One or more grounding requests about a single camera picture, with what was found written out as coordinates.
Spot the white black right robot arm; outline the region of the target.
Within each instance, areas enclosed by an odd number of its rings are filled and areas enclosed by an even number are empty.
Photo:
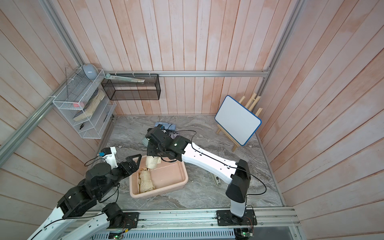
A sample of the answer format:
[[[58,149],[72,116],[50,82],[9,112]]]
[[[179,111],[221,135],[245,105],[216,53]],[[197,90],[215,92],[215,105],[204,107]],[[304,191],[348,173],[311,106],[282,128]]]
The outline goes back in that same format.
[[[228,184],[226,196],[231,200],[230,212],[234,217],[244,217],[251,181],[250,169],[246,161],[235,162],[223,159],[185,137],[172,138],[160,126],[148,129],[145,138],[149,141],[148,156],[159,157],[165,162],[179,161],[198,166]]]

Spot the plain cream umbrella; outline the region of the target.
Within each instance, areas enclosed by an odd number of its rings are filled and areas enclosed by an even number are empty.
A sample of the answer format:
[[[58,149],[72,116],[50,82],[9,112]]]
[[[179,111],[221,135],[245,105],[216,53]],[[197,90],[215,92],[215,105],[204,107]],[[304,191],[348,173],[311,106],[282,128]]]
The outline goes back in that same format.
[[[143,168],[139,172],[139,191],[140,193],[146,193],[152,190],[155,190],[155,185],[153,184],[151,178],[151,172],[148,168]]]

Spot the mint green umbrella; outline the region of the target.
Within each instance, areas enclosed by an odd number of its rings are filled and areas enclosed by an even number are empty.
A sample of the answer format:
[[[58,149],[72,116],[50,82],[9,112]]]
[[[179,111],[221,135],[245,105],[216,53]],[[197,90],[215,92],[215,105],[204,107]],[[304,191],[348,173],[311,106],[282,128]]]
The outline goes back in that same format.
[[[143,138],[143,139],[142,139],[142,143],[143,143],[143,145],[144,145],[145,147],[148,147],[148,145],[149,145],[149,140],[148,140],[147,138]]]

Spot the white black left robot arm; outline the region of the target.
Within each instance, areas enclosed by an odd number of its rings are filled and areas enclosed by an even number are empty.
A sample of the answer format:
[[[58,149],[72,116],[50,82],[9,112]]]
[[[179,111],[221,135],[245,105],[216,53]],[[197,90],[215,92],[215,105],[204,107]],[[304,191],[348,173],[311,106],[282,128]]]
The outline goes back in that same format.
[[[84,214],[101,202],[120,181],[139,170],[142,155],[128,156],[116,168],[104,162],[93,166],[86,177],[58,201],[49,217],[29,237],[31,240],[88,240],[106,229],[119,229],[118,238],[138,226],[139,213],[125,213],[116,202],[107,204],[100,213]]]

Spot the pink plastic storage box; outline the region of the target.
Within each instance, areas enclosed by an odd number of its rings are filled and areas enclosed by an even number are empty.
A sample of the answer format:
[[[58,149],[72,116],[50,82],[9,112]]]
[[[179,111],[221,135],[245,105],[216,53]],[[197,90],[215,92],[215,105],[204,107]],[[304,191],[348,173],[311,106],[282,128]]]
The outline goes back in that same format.
[[[160,161],[155,169],[149,170],[155,188],[144,193],[140,190],[140,173],[146,167],[146,156],[143,156],[139,170],[129,177],[130,195],[134,199],[150,198],[180,190],[189,181],[189,176],[183,162],[167,163]]]

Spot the cream black striped umbrella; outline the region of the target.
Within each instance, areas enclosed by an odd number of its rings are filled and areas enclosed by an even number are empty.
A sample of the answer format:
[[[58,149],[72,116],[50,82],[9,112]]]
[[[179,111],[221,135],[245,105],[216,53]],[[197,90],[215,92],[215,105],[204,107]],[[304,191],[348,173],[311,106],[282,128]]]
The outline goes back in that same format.
[[[146,167],[148,169],[154,170],[157,168],[158,164],[162,162],[161,157],[153,157],[153,156],[147,156],[146,157]]]

